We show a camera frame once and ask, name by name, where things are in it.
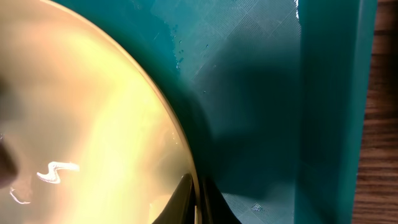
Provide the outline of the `yellow-green plate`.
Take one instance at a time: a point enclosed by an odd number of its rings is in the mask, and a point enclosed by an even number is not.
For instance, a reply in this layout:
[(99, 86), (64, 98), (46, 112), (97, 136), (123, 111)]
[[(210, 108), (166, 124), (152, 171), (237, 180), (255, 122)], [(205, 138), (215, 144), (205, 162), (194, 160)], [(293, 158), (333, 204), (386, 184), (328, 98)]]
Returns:
[(53, 1), (1, 2), (1, 222), (153, 223), (198, 178), (173, 110), (99, 27)]

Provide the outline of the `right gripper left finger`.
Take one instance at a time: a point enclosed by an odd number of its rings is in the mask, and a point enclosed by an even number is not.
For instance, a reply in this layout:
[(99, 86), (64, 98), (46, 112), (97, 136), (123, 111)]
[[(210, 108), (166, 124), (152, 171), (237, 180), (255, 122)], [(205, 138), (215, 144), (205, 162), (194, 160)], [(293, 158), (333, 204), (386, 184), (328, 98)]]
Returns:
[(185, 174), (170, 200), (152, 224), (194, 224), (195, 189), (193, 178)]

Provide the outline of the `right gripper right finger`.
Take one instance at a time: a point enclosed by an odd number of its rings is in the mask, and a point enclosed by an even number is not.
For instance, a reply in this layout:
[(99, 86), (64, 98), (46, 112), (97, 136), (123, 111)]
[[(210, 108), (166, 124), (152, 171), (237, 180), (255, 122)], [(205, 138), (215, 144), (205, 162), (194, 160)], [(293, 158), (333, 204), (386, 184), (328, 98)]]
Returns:
[(202, 224), (241, 224), (209, 177), (200, 179)]

